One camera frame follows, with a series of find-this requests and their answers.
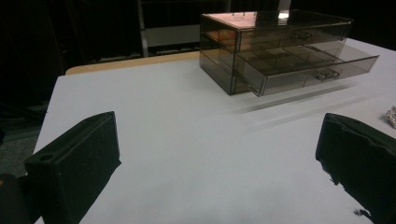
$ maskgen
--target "white table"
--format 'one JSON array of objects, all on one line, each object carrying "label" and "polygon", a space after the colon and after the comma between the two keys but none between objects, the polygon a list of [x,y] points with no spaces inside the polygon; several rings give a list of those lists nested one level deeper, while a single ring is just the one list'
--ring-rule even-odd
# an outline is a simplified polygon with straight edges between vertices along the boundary
[{"label": "white table", "polygon": [[81,223],[371,223],[315,151],[327,112],[396,137],[396,52],[347,43],[381,55],[369,74],[259,98],[198,59],[59,77],[35,151],[115,111],[122,165]]}]

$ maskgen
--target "open drawer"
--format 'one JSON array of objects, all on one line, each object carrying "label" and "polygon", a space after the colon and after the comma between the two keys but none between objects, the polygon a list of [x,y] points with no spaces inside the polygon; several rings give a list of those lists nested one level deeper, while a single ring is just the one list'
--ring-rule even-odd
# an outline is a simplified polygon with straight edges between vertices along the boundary
[{"label": "open drawer", "polygon": [[327,42],[235,55],[234,73],[257,96],[370,72],[378,56]]}]

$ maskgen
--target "crumpled silver object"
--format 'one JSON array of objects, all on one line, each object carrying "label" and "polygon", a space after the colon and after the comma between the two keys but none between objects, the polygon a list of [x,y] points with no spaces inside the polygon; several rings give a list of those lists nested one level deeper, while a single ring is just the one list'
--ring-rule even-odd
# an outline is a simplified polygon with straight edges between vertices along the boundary
[{"label": "crumpled silver object", "polygon": [[396,106],[393,106],[391,110],[387,112],[390,124],[396,129]]}]

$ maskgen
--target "transparent acrylic drawer box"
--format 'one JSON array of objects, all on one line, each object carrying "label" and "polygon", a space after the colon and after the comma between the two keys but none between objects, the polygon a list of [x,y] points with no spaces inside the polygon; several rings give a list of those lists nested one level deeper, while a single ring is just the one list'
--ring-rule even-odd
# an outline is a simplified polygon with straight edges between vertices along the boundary
[{"label": "transparent acrylic drawer box", "polygon": [[301,10],[204,14],[200,65],[228,93],[258,96],[368,73],[345,45],[353,20]]}]

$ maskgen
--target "drawer organizer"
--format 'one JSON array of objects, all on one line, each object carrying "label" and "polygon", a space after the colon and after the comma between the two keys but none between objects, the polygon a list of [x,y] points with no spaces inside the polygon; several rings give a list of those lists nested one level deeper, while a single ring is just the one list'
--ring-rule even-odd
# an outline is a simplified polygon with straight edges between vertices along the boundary
[{"label": "drawer organizer", "polygon": [[301,10],[204,14],[200,65],[230,95],[263,96],[370,72],[353,20]]}]

